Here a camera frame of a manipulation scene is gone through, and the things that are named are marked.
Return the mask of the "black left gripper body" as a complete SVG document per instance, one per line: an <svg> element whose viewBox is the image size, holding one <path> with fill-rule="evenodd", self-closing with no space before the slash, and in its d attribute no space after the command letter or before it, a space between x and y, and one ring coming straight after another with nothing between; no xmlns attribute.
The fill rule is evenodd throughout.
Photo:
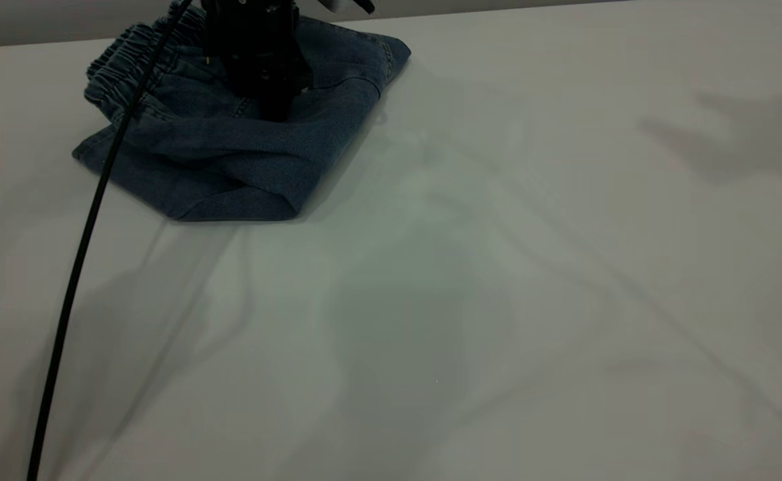
<svg viewBox="0 0 782 481"><path fill-rule="evenodd" d="M293 1L203 1L204 56L218 59L236 94L302 94L311 68L297 45Z"/></svg>

